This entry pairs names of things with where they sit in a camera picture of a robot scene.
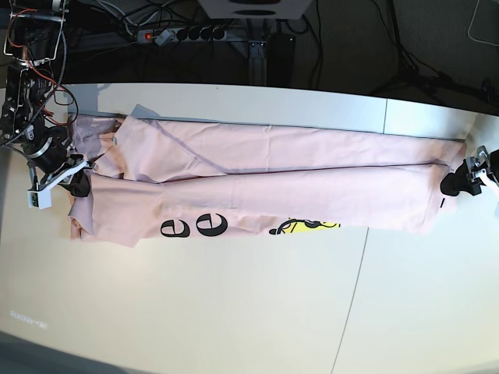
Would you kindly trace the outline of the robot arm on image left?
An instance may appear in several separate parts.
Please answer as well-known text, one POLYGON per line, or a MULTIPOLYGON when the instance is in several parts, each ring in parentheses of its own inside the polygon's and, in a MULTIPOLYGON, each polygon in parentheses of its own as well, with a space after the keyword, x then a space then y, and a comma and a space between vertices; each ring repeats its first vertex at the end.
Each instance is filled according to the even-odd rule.
POLYGON ((90 193, 91 165, 73 152, 68 127, 46 108, 64 91, 63 74, 54 75, 57 58, 67 62, 64 23, 67 1, 12 1, 3 52, 7 66, 1 109, 1 146, 24 157, 30 169, 30 201, 41 206, 41 193, 60 185, 74 197, 90 193))

